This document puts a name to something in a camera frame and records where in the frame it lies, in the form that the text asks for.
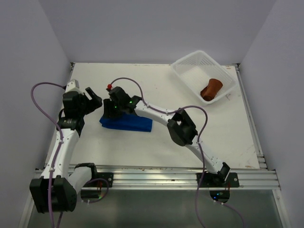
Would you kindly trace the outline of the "blue towel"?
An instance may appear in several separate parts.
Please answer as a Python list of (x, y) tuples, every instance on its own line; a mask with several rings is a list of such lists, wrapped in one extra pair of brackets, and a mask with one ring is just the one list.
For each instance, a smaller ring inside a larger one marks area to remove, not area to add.
[(153, 123), (152, 119), (132, 114), (123, 114), (117, 118), (101, 117), (99, 122), (104, 128), (137, 132), (151, 132)]

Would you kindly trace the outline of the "brown orange towel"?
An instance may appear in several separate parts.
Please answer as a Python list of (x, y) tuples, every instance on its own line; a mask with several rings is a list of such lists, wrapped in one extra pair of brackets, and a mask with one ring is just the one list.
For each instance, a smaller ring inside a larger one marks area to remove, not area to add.
[(221, 81), (211, 78), (208, 85), (200, 92), (200, 96), (205, 101), (211, 101), (215, 98), (219, 90), (223, 87)]

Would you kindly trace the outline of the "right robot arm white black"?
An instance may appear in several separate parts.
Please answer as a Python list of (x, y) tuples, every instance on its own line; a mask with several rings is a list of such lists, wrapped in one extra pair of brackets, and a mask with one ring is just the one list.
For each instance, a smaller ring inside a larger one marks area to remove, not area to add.
[(223, 186), (228, 182), (230, 167), (223, 162), (200, 138), (186, 108), (177, 111), (152, 107), (145, 103), (142, 97), (130, 97), (121, 87), (107, 88), (109, 98), (104, 100), (104, 117), (116, 118), (123, 114), (149, 118), (167, 127), (172, 141), (188, 148), (211, 174), (211, 180), (216, 186)]

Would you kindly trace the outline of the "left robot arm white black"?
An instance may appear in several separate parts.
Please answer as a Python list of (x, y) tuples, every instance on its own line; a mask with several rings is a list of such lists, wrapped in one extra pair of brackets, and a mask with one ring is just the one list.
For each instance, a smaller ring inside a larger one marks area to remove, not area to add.
[(74, 148), (85, 125), (84, 117), (102, 106), (102, 99), (88, 87), (85, 93), (65, 87), (64, 108), (59, 112), (56, 141), (40, 178), (30, 183), (30, 192), (39, 213), (73, 211), (77, 194), (86, 184), (94, 186), (99, 175), (93, 163), (78, 164), (68, 173)]

